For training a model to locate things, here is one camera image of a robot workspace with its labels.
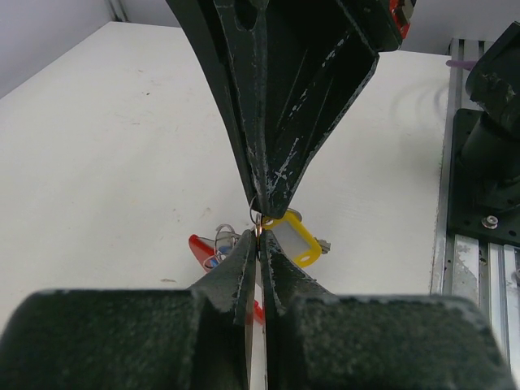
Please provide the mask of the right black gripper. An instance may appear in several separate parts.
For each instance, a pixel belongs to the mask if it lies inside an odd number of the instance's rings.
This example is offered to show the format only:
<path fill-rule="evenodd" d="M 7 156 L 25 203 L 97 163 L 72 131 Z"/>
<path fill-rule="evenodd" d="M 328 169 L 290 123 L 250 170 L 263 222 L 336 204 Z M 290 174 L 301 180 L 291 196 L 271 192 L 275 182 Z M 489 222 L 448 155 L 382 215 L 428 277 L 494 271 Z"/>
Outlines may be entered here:
<path fill-rule="evenodd" d="M 310 160 L 398 50 L 416 0 L 171 1 L 224 121 L 247 199 L 279 218 Z"/>

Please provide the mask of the blue tag key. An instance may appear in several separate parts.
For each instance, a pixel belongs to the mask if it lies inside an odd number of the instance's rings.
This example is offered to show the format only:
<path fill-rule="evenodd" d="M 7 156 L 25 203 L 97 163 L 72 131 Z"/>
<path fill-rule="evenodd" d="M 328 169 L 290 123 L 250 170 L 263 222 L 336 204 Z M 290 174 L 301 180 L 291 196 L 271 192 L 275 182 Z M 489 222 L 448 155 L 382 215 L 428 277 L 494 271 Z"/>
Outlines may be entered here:
<path fill-rule="evenodd" d="M 215 269 L 232 251 L 230 245 L 223 245 L 217 249 L 210 248 L 209 253 L 204 257 L 202 267 L 206 271 Z"/>

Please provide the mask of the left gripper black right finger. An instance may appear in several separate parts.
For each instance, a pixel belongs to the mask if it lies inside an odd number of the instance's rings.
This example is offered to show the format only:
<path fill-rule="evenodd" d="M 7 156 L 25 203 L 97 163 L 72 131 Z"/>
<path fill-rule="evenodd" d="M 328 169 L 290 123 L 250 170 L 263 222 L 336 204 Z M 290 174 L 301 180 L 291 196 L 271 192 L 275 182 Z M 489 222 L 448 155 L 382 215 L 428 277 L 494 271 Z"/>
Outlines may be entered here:
<path fill-rule="evenodd" d="M 510 389 L 513 376 L 471 301 L 336 295 L 259 238 L 269 389 Z"/>

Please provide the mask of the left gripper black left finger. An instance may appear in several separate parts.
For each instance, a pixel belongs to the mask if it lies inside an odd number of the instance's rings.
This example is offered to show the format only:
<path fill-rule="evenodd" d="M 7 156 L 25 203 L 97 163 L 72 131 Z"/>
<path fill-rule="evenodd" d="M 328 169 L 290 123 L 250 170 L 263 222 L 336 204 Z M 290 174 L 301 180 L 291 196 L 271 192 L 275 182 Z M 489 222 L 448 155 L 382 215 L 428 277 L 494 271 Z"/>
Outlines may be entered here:
<path fill-rule="evenodd" d="M 186 289 L 42 290 L 1 338 L 4 389 L 246 389 L 257 240 Z"/>

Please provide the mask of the yellow tag silver key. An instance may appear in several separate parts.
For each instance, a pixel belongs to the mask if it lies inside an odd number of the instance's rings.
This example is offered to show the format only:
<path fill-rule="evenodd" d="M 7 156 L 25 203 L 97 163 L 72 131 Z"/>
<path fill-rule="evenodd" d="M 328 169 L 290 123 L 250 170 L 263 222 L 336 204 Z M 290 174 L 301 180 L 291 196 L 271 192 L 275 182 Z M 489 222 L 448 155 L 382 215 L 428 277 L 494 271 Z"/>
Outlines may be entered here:
<path fill-rule="evenodd" d="M 285 255 L 300 268 L 305 268 L 331 250 L 331 244 L 313 236 L 302 222 L 302 215 L 287 209 L 281 219 L 262 218 L 262 228 L 271 231 Z"/>

